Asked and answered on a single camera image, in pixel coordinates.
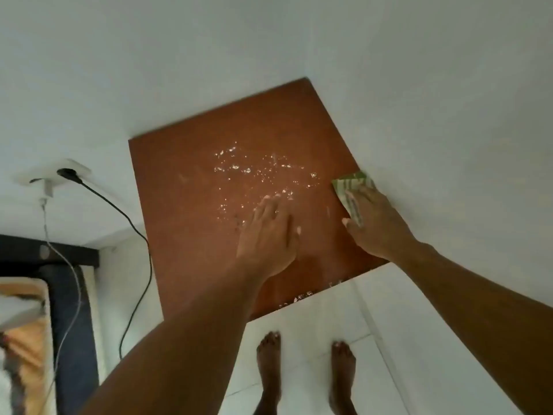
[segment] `hand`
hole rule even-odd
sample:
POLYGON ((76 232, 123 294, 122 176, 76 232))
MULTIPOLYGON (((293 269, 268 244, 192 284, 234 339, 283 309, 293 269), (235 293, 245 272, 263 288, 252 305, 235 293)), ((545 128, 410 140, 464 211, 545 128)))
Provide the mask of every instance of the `hand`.
POLYGON ((236 258, 267 279, 294 262, 300 233, 291 228, 287 201, 267 195, 242 227, 236 258))
POLYGON ((399 255, 418 244, 405 220, 392 207, 386 195, 376 188, 361 186, 359 190, 346 194, 356 202, 363 227, 349 218, 343 218, 342 222, 365 252, 394 262, 399 255))

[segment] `green striped cloth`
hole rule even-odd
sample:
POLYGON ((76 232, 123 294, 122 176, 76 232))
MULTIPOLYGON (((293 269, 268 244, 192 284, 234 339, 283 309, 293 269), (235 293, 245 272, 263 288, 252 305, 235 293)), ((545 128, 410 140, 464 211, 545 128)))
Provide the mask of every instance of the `green striped cloth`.
POLYGON ((367 185, 374 186, 373 181, 365 172, 358 171, 350 175, 342 176, 341 178, 335 179, 332 181, 332 186, 336 195, 338 196, 340 202, 349 213, 349 216, 357 223, 357 225, 363 225, 363 219, 359 214, 359 210, 350 197, 346 195, 346 190, 352 191, 356 190, 358 186, 367 185))

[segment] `leg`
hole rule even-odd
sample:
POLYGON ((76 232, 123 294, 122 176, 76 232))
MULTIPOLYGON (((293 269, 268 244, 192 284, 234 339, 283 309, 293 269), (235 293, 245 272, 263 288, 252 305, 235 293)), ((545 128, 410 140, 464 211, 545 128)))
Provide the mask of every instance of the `leg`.
POLYGON ((280 401, 280 333, 269 332, 257 347, 263 394, 254 415, 277 415, 280 401))
POLYGON ((336 415, 357 415, 351 402, 351 387, 355 377, 355 356, 345 342, 334 342, 331 352, 332 386, 330 407, 336 415))

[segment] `cable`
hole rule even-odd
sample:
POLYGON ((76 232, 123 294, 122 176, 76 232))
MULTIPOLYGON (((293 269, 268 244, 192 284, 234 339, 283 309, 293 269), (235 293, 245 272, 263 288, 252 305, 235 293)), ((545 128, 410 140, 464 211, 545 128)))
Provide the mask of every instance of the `cable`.
POLYGON ((138 307, 140 306, 140 303, 142 302, 142 299, 144 298, 144 296, 148 292, 148 288, 150 288, 151 280, 152 280, 153 274, 154 274, 154 268, 153 268, 152 263, 151 263, 150 244, 148 242, 148 239, 142 233, 140 233, 140 231, 137 230, 137 228, 135 227, 135 225, 130 220, 130 218, 127 214, 125 214, 123 211, 121 211, 121 209, 117 205, 115 205, 113 202, 108 200, 104 195, 99 194, 94 189, 90 188, 90 186, 85 184, 82 181, 82 179, 79 177, 77 172, 75 172, 73 169, 59 169, 57 171, 57 174, 60 175, 63 178, 66 178, 67 180, 71 180, 71 181, 73 181, 73 182, 75 182, 79 185, 84 186, 89 191, 91 191, 94 195, 99 196, 101 199, 103 199, 108 204, 110 204, 113 208, 115 208, 117 211, 119 211, 119 213, 127 219, 130 226, 133 228, 133 230, 135 230, 136 234, 138 236, 142 237, 142 239, 144 239, 144 241, 146 242, 146 246, 148 247, 148 261, 150 263, 150 277, 148 278, 148 284, 146 284, 146 288, 144 288, 144 291, 142 292, 142 295, 140 296, 140 299, 138 299, 138 301, 137 301, 137 304, 135 306, 135 309, 133 310, 133 313, 130 314, 130 318, 129 318, 129 322, 127 324, 127 327, 125 328, 125 331, 123 332, 123 335, 121 336, 121 340, 119 341, 119 359, 122 360, 123 359, 123 351, 122 351, 123 341, 125 340, 125 337, 127 336, 127 333, 129 331, 129 328, 130 328, 130 324, 132 323, 133 318, 135 317, 135 313, 137 312, 138 307))
POLYGON ((82 293, 81 293, 81 283, 79 282, 79 277, 77 276, 77 272, 75 271, 75 268, 69 260, 61 254, 60 251, 58 251, 52 244, 50 243, 50 237, 48 236, 48 227, 46 225, 46 199, 43 199, 41 201, 40 207, 42 208, 42 213, 44 216, 44 238, 46 240, 46 244, 50 249, 52 249, 55 253, 59 255, 61 259, 65 261, 65 263, 71 268, 71 271, 73 272, 73 276, 75 278, 75 285, 77 286, 77 310, 75 311, 75 314, 71 320, 71 323, 67 327, 67 330, 65 331, 64 336, 61 338, 60 345, 58 347, 58 354, 56 355, 56 358, 54 359, 54 375, 52 377, 52 382, 50 383, 50 386, 48 387, 48 391, 46 392, 46 396, 44 398, 44 403, 42 404, 40 411, 38 412, 38 415, 41 415, 44 411, 44 408, 46 407, 46 404, 48 402, 48 398, 50 397, 50 393, 52 392, 52 389, 54 388, 54 383, 56 380, 56 375, 58 374, 58 367, 60 364, 60 355, 61 355, 61 347, 63 346, 65 339, 67 338, 67 335, 69 334, 71 328, 73 328, 73 325, 77 321, 77 318, 79 317, 79 313, 81 311, 82 306, 82 293))

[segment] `foot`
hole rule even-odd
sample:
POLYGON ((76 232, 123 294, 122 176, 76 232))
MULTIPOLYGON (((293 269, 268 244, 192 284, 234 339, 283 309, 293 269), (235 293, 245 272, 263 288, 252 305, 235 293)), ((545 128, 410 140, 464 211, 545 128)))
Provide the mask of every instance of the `foot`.
POLYGON ((347 343, 341 341, 332 344, 332 386, 329 402, 336 415, 349 413, 352 407, 351 387, 355 377, 355 361, 355 355, 347 343))
POLYGON ((280 333, 269 332, 257 347, 257 366, 263 385, 263 396, 280 401, 280 333))

